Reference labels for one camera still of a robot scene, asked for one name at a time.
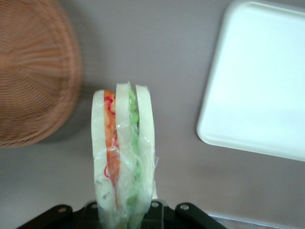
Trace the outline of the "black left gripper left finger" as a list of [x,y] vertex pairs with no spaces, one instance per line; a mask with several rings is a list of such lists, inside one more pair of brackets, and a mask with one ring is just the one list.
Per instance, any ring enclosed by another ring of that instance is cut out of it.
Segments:
[[69,205],[56,205],[34,217],[20,229],[101,229],[98,205],[87,202],[81,209],[74,211]]

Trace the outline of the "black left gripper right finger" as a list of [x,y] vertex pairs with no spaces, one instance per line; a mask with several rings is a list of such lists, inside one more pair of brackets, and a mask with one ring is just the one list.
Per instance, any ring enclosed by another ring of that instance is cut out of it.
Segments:
[[222,224],[191,203],[178,204],[171,209],[153,200],[142,220],[143,229],[221,229]]

